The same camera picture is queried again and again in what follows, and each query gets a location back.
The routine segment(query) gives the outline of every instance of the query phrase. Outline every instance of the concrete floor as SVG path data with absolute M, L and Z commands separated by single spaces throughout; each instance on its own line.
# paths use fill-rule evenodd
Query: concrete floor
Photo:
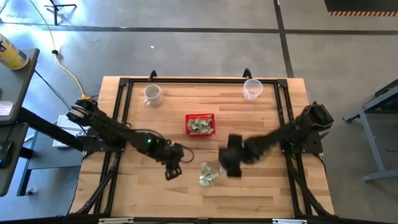
M 51 12 L 42 7 L 44 2 L 34 2 L 52 23 Z M 278 28 L 273 0 L 57 2 L 78 4 L 76 9 L 60 11 L 63 26 Z M 331 17 L 322 0 L 279 2 L 286 29 L 398 29 L 398 17 Z M 30 2 L 10 0 L 0 17 L 10 23 L 1 24 L 0 33 L 19 48 L 39 48 L 36 69 L 73 103 L 80 96 L 78 87 L 50 53 L 49 33 L 36 25 L 15 24 L 43 24 Z M 57 47 L 61 48 L 63 63 L 79 77 L 87 95 L 98 94 L 105 75 L 148 75 L 151 70 L 162 76 L 238 77 L 249 67 L 255 77 L 287 77 L 279 34 L 82 31 L 53 34 Z M 344 124 L 340 119 L 397 78 L 396 35 L 289 34 L 287 45 L 294 77 L 305 79 L 310 101 L 325 104 L 336 120 L 330 134 L 323 139 L 336 214 L 397 222 L 398 178 L 371 184 L 362 181 L 362 175 L 376 170 L 368 141 L 360 123 Z M 37 76 L 33 77 L 24 106 L 48 121 L 67 111 Z M 390 153 L 386 159 L 388 166 L 398 166 L 394 162 L 398 161 L 398 154 Z M 0 198 L 0 220 L 68 212 L 79 167 L 35 170 L 28 188 L 33 187 L 39 194 L 22 199 L 15 197 L 21 168 L 23 161 L 18 165 L 9 194 Z M 11 212 L 21 207 L 25 208 L 24 213 Z

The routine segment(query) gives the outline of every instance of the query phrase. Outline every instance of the yellow container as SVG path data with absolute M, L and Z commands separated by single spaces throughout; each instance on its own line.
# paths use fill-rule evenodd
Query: yellow container
M 0 34 L 0 62 L 11 70 L 18 70 L 27 65 L 29 58 L 5 36 Z

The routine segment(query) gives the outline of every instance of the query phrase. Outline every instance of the red plastic basket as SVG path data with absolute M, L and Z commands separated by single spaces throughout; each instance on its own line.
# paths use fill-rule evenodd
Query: red plastic basket
M 188 121 L 191 119 L 197 119 L 197 118 L 201 118 L 201 119 L 207 119 L 209 117 L 209 115 L 211 115 L 211 121 L 210 121 L 210 127 L 213 128 L 213 132 L 212 133 L 206 133 L 206 134 L 191 134 L 189 132 L 188 129 Z M 211 134 L 215 134 L 216 133 L 216 121 L 214 118 L 214 114 L 187 114 L 185 115 L 185 134 L 189 135 L 189 136 L 208 136 Z

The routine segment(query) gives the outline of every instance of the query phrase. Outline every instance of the clear plastic cup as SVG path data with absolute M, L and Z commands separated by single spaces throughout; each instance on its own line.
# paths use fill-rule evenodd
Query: clear plastic cup
M 262 83 L 259 80 L 248 79 L 243 84 L 243 96 L 248 100 L 255 100 L 262 93 Z

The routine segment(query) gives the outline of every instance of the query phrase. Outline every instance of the butcher block tabletop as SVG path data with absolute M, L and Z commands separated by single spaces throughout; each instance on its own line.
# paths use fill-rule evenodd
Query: butcher block tabletop
M 103 79 L 98 105 L 108 116 L 113 113 L 120 78 Z M 308 105 L 304 80 L 288 78 L 287 83 L 293 112 L 298 116 L 303 107 Z M 227 178 L 222 173 L 211 185 L 199 185 L 200 164 L 217 163 L 218 150 L 226 146 L 228 134 L 242 134 L 246 138 L 267 134 L 279 127 L 272 85 L 264 84 L 261 95 L 249 101 L 243 97 L 243 84 L 156 83 L 155 80 L 154 84 L 161 88 L 164 98 L 162 104 L 146 106 L 144 88 L 149 84 L 134 83 L 127 122 L 134 129 L 153 129 L 165 138 L 189 147 L 194 151 L 195 158 L 189 164 L 180 164 L 181 176 L 167 181 L 165 166 L 138 153 L 127 143 L 119 166 L 112 217 L 294 217 L 285 157 L 280 153 L 278 144 L 271 147 L 270 152 L 258 163 L 241 164 L 241 179 Z M 122 94 L 119 121 L 126 92 L 124 90 Z M 202 113 L 215 114 L 216 134 L 187 136 L 185 115 Z M 183 160 L 189 160 L 192 155 L 189 151 L 184 152 Z M 311 154 L 303 154 L 302 159 L 308 188 L 325 210 L 333 213 L 322 163 Z M 104 153 L 95 152 L 83 161 L 71 212 L 81 208 L 98 186 L 103 160 Z M 108 198 L 108 190 L 109 184 L 104 191 L 102 209 Z M 299 190 L 298 199 L 304 211 Z

